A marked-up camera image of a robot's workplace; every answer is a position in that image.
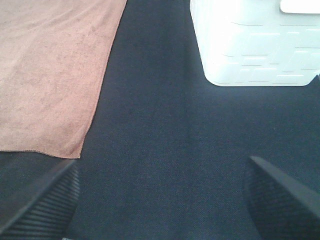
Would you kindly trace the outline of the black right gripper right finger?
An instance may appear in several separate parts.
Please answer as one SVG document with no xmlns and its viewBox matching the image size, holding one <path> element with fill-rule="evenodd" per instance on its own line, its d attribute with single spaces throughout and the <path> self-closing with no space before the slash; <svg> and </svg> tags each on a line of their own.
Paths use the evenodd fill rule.
<svg viewBox="0 0 320 240">
<path fill-rule="evenodd" d="M 247 159 L 243 196 L 263 240 L 318 240 L 320 195 L 258 156 Z"/>
</svg>

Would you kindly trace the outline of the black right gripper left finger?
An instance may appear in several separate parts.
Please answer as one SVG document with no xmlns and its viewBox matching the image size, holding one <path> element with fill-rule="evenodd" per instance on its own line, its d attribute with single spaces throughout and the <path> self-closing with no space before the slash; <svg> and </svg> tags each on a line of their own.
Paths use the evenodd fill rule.
<svg viewBox="0 0 320 240">
<path fill-rule="evenodd" d="M 2 240 L 62 240 L 80 195 L 77 162 L 63 160 L 0 202 Z"/>
</svg>

